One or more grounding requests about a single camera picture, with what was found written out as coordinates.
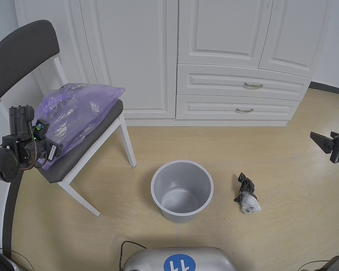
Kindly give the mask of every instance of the plastic bag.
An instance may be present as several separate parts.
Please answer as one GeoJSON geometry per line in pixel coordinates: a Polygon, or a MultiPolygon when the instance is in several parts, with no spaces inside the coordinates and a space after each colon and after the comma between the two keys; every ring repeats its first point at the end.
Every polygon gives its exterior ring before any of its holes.
{"type": "Polygon", "coordinates": [[[242,209],[245,214],[255,213],[261,211],[261,207],[257,199],[249,192],[242,192],[242,209]]]}
{"type": "MultiPolygon", "coordinates": [[[[123,93],[124,88],[109,85],[66,84],[45,94],[34,121],[44,119],[50,123],[47,138],[63,145],[62,157],[96,129],[123,93]]],[[[57,159],[42,168],[49,169],[57,159]]]]}

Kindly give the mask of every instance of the label sticker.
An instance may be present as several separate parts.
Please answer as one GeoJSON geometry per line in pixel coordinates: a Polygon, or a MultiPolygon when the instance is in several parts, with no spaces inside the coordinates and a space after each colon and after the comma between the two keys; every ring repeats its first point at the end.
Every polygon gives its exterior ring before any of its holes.
{"type": "Polygon", "coordinates": [[[164,271],[194,271],[196,263],[185,254],[176,254],[168,257],[163,265],[164,271]]]}
{"type": "Polygon", "coordinates": [[[50,154],[49,154],[48,160],[50,160],[50,161],[53,160],[53,157],[54,157],[54,154],[55,154],[55,150],[56,150],[56,146],[52,145],[52,149],[50,150],[50,154]]]}

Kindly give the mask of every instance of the white letter on logo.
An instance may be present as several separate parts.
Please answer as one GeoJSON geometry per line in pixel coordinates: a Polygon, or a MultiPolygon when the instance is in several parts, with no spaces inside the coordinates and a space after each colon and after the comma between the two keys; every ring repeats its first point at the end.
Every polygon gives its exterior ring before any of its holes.
{"type": "Polygon", "coordinates": [[[188,269],[190,269],[190,267],[185,268],[185,262],[183,260],[181,260],[181,267],[182,267],[182,271],[187,271],[188,269]]]}
{"type": "Polygon", "coordinates": [[[171,265],[171,271],[178,271],[178,268],[174,269],[173,261],[170,261],[169,264],[171,265]]]}

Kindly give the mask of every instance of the wooden floor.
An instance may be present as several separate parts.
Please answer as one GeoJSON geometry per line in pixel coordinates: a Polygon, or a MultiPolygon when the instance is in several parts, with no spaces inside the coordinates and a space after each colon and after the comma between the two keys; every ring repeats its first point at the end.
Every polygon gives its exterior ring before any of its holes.
{"type": "MultiPolygon", "coordinates": [[[[27,171],[13,250],[37,271],[118,271],[124,240],[149,248],[215,246],[243,271],[296,271],[329,260],[339,255],[339,164],[309,133],[331,130],[339,132],[339,95],[309,89],[286,127],[130,127],[135,168],[116,131],[72,182],[101,216],[37,170],[27,171]],[[155,171],[176,159],[201,164],[214,182],[209,206],[185,224],[165,219],[150,193],[155,171]],[[240,172],[255,184],[259,213],[245,215],[233,201],[240,172]]],[[[136,250],[126,246],[124,260],[136,250]]]]}

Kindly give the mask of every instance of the drawer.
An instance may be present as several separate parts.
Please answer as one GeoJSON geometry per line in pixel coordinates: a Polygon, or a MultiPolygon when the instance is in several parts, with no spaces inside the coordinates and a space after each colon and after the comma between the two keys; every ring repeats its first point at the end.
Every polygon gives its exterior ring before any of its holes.
{"type": "Polygon", "coordinates": [[[310,81],[307,77],[258,68],[179,64],[177,94],[267,97],[301,101],[310,81]]]}
{"type": "Polygon", "coordinates": [[[262,97],[177,95],[176,119],[290,120],[299,103],[262,97]]]}

